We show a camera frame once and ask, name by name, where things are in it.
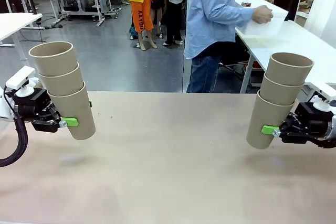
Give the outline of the person's right hand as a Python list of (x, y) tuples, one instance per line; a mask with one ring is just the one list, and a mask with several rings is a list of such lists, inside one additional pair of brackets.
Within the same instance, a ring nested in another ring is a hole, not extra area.
[(273, 18), (272, 10), (266, 5), (254, 9), (252, 20), (258, 24), (266, 24)]

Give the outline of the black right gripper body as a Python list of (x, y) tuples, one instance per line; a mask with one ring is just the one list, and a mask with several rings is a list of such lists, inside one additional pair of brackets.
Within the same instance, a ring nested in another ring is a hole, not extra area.
[(284, 143), (332, 143), (332, 116), (290, 113), (280, 126)]

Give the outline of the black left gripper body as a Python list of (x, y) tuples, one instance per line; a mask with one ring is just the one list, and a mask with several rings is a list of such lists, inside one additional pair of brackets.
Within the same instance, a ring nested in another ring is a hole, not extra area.
[(52, 101), (16, 104), (15, 110), (36, 131), (57, 132), (60, 128), (61, 117)]

